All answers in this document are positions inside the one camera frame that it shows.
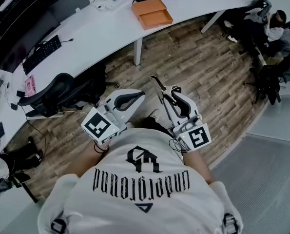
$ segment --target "cardboard box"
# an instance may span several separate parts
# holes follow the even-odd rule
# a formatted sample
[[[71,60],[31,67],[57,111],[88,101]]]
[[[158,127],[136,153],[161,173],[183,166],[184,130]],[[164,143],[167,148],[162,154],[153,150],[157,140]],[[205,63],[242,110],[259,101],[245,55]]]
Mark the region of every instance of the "cardboard box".
[[[145,30],[173,22],[173,18],[161,0],[133,3],[132,11]]]

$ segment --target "desk surface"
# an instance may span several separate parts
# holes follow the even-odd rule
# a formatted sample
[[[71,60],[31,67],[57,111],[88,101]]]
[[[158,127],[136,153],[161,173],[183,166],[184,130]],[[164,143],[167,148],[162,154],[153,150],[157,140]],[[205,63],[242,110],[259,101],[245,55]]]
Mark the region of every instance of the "desk surface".
[[[49,38],[58,34],[61,41],[70,38],[74,38],[74,41],[62,43],[60,49],[29,74],[34,76],[37,91],[44,89],[60,73],[69,73],[75,77],[122,47],[170,26],[143,30],[132,13],[132,1],[126,0],[115,11],[102,12],[92,3],[80,13],[62,22]],[[163,2],[174,19],[173,24],[176,24],[220,10],[247,6],[250,0],[163,0]],[[23,72],[22,66],[16,70],[17,72]]]
[[[58,34],[61,41],[70,38],[74,38],[74,41],[62,43],[61,48],[29,74],[34,76],[37,92],[44,89],[56,75],[69,73],[76,77],[122,47],[171,25],[143,30],[132,13],[132,1],[120,0],[119,8],[115,11],[102,12],[95,8],[94,2],[62,22],[47,39]],[[250,0],[163,0],[163,2],[174,19],[173,24],[176,24],[209,13],[247,6]],[[8,89],[8,103],[16,103],[19,100],[16,91],[24,91],[26,75],[23,68],[20,65],[13,74],[4,71],[3,74],[5,79],[2,79],[11,83],[11,89]],[[21,107],[14,111],[7,105],[7,98],[3,97],[5,92],[2,93],[0,122],[3,122],[5,129],[5,136],[1,140],[1,148],[4,148],[26,122],[26,118]]]

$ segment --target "wooden floor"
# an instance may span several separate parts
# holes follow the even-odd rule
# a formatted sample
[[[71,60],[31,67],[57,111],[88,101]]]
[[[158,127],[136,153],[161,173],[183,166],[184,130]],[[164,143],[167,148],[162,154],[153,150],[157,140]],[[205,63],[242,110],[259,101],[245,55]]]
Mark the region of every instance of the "wooden floor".
[[[201,34],[199,28],[204,19],[180,23],[146,37],[140,70],[133,64],[132,44],[109,56],[106,63],[108,81],[146,93],[145,103],[134,121],[161,108],[159,122],[166,128],[171,125],[150,84],[150,75],[158,76],[166,85],[182,87],[209,125],[213,142],[201,152],[210,164],[244,133],[265,102],[252,106],[255,89],[242,85],[243,81],[253,79],[249,72],[251,58],[246,54],[240,56],[241,47],[224,39],[217,25]],[[109,87],[104,96],[113,90]],[[86,112],[90,109],[91,106],[84,108]],[[62,118],[30,122],[47,139],[44,161],[27,171],[32,178],[27,185],[37,198],[50,194],[62,171],[88,145],[90,139],[80,127],[84,118],[83,113],[66,113]],[[26,144],[28,136],[33,136],[38,148],[45,150],[44,139],[27,123],[13,138],[9,150]]]

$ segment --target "person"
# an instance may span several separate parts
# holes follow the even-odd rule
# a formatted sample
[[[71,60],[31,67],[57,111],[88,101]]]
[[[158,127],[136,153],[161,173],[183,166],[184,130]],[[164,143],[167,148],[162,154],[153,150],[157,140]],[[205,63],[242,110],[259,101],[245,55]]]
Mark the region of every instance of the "person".
[[[0,152],[0,181],[7,179],[16,171],[28,170],[39,166],[42,158],[43,151],[36,149],[31,137],[29,137],[28,145],[17,151]]]
[[[241,233],[223,183],[199,151],[181,153],[158,115],[109,146],[92,141],[57,180],[39,213],[39,233]]]
[[[242,39],[246,45],[246,43],[250,44],[252,36],[256,44],[267,46],[268,43],[282,37],[286,21],[287,15],[282,10],[267,15],[266,23],[260,23],[257,12],[252,12],[240,24],[233,27],[233,33],[228,36],[228,39],[234,42]]]

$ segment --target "black office chair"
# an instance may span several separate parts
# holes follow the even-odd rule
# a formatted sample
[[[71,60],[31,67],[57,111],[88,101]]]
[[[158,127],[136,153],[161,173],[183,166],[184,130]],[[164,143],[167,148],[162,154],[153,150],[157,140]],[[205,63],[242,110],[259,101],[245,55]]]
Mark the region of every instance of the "black office chair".
[[[279,78],[283,78],[285,83],[287,83],[286,76],[290,74],[286,73],[286,71],[289,67],[290,55],[284,58],[278,65],[264,66],[259,73],[255,68],[250,69],[250,72],[252,72],[255,77],[255,81],[244,82],[243,85],[251,85],[257,88],[255,101],[252,102],[252,105],[257,103],[260,95],[262,95],[262,99],[265,99],[267,95],[271,105],[274,105],[276,100],[278,100],[279,103],[281,102],[279,96]]]
[[[220,19],[219,24],[223,30],[223,37],[227,34],[227,31],[230,29],[225,26],[224,21],[228,21],[233,25],[237,25],[238,23],[243,21],[247,15],[250,14],[248,11],[255,8],[261,9],[257,14],[261,18],[264,18],[271,9],[271,3],[268,0],[253,0],[251,4],[249,4],[246,7],[226,11],[222,16],[222,18]]]
[[[105,65],[98,63],[76,78],[66,73],[57,75],[45,89],[31,97],[21,98],[18,105],[30,105],[34,109],[26,114],[27,117],[51,117],[62,107],[80,110],[80,102],[97,104],[106,86],[110,85],[119,87],[118,83],[106,82]]]

